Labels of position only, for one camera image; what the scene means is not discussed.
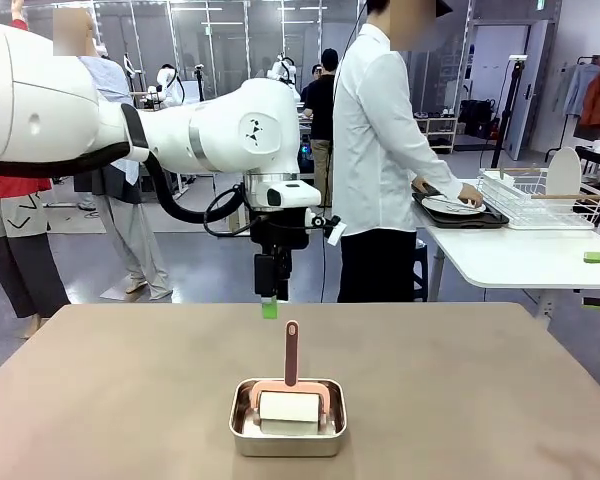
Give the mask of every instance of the person in white shirt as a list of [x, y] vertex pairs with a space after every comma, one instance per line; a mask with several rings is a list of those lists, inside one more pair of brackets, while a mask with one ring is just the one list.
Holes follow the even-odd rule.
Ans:
[[413, 301], [412, 182], [482, 204], [482, 195], [453, 176], [420, 132], [398, 53], [449, 12], [441, 0], [368, 0], [367, 23], [338, 69], [333, 213], [348, 225], [340, 303]]

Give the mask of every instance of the red shirt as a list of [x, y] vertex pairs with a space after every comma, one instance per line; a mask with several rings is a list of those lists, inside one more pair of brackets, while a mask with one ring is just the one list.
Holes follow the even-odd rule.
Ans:
[[[28, 30], [27, 24], [22, 20], [14, 20], [11, 26]], [[22, 197], [45, 190], [51, 190], [51, 182], [48, 178], [0, 177], [0, 198]]]

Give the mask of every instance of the person's hand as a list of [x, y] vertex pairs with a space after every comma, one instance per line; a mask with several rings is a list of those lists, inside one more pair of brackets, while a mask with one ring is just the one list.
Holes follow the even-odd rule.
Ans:
[[413, 179], [413, 182], [411, 182], [411, 184], [420, 193], [427, 193], [427, 185], [429, 185], [429, 184], [424, 179], [424, 177], [421, 177], [420, 175], [418, 175], [416, 178]]
[[13, 20], [23, 20], [22, 7], [24, 0], [11, 0], [11, 17]]
[[462, 184], [462, 191], [460, 195], [458, 195], [458, 199], [462, 201], [462, 203], [468, 203], [476, 208], [482, 206], [482, 194], [474, 187], [473, 185], [469, 185], [468, 183]]

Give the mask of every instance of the black cap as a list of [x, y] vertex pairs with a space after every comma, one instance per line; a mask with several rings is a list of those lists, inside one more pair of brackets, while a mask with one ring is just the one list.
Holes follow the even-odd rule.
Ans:
[[436, 17], [443, 17], [447, 13], [453, 12], [453, 9], [443, 0], [436, 0]]

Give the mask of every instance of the person in red shirt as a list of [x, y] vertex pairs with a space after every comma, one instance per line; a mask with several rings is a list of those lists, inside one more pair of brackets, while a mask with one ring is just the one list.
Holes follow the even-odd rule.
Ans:
[[[24, 0], [12, 0], [12, 26], [27, 30]], [[69, 304], [47, 237], [47, 216], [39, 192], [49, 179], [0, 177], [0, 284], [18, 318], [30, 317], [22, 335], [31, 337]]]

